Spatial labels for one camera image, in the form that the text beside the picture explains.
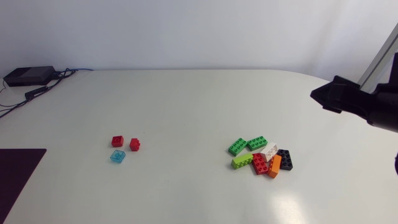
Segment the black cable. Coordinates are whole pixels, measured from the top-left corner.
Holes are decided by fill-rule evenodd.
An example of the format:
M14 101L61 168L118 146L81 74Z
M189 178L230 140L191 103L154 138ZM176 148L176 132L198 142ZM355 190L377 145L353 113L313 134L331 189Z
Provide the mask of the black cable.
M6 89L6 86L4 85L4 80L2 80L2 86L3 86L3 88L0 90L0 93L1 93L3 90Z
M15 109L17 109L17 108L20 108L21 106L24 106L25 104L27 104L28 102L32 101L33 99L35 99L35 98L37 98L37 97L43 95L44 93L50 91L52 88L54 88L56 85L58 85L64 78L70 77L71 75L73 75L73 74L76 73L77 71L78 71L77 69L69 69L69 68L67 68L67 69L65 69L65 71L59 72L59 74L62 74L62 75L61 75L61 76L59 76L59 74L57 75L57 76L59 77L59 79L54 83L54 85L49 86L48 89L47 89L46 91L44 91L44 92L42 92L42 93L39 93L39 94L33 96L33 97L32 97L31 99L29 99L29 100L24 100L24 101L22 101L22 102L20 102L20 103L17 103L16 105L5 106L5 107L11 107L11 106L14 106L14 107L13 107L13 108L8 108L8 109L1 110L0 112L2 112L2 111L7 111L7 112L5 112L4 114L0 115L0 118L3 118L5 115L9 114L11 111L13 111L13 110L15 110Z

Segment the lime green lego brick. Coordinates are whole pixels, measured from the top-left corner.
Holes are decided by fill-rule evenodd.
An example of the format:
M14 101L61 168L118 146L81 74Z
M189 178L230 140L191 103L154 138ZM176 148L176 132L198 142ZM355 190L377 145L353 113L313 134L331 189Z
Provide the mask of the lime green lego brick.
M233 159L231 165L232 167L234 167L234 169L237 169L251 163L252 160L253 160L253 155L251 153L247 153L243 156L239 156Z
M242 138L239 138L238 140L236 140L236 142L231 147L229 147L228 152L230 152L232 155L236 156L243 150L243 148L247 144L248 144L248 142L246 142Z
M249 147L250 151L253 151L253 150L256 150L256 149L266 146L267 143L268 143L267 140L264 137L260 136L258 138L248 141L248 147Z

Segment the lego brick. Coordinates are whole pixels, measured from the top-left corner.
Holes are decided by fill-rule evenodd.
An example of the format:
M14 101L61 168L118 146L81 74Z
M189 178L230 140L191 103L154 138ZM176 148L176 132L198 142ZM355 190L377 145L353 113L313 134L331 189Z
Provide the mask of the lego brick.
M253 151L253 150L256 150L256 149L266 146L267 143L268 143L267 140L264 137L260 136L260 137L257 137L255 139L248 141L248 147L249 147L250 151Z
M121 163L123 161L123 159L124 159L124 156L126 156L125 152L120 151L120 150L115 150L112 153L111 160L113 162Z
M279 149L277 154L282 157L282 161L280 162L280 169L292 170L293 164L292 164L292 158L290 158L289 150Z
M229 147L228 152L236 156L243 150L246 144L247 142L245 140L239 138L238 140L236 140L236 142L234 142L234 144L231 147Z
M276 146L276 143L270 142L260 153L264 157L264 160L269 162L277 152L278 147Z
M251 153L247 153L243 156L236 157L232 160L231 165L234 169L240 168L249 164L253 160L253 155Z
M112 146L113 147L122 147L123 145L123 136L114 136L112 138Z
M268 173L267 164L260 153L253 154L253 161L251 161L251 164L253 165L257 175Z
M279 167L282 157L280 155L275 155L271 159L271 163L269 164L268 176L275 178L279 173Z
M131 142L130 142L130 149L131 149L132 151L138 151L140 145L141 145L141 144L140 144L140 142L139 142L138 139L131 139Z

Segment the black lego brick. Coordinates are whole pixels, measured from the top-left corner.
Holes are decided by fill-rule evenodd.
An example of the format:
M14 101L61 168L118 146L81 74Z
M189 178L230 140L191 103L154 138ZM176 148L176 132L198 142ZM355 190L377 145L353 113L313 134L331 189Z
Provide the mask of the black lego brick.
M293 169L292 158L290 158L289 150L279 149L276 153L282 157L280 162L280 169L291 170Z

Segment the clear blue brick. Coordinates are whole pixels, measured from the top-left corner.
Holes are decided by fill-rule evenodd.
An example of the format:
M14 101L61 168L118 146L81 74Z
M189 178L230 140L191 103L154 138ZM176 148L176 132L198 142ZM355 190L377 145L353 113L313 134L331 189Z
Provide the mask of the clear blue brick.
M121 163L124 159L124 156L126 156L126 153L120 150L115 150L112 153L111 159L113 162Z

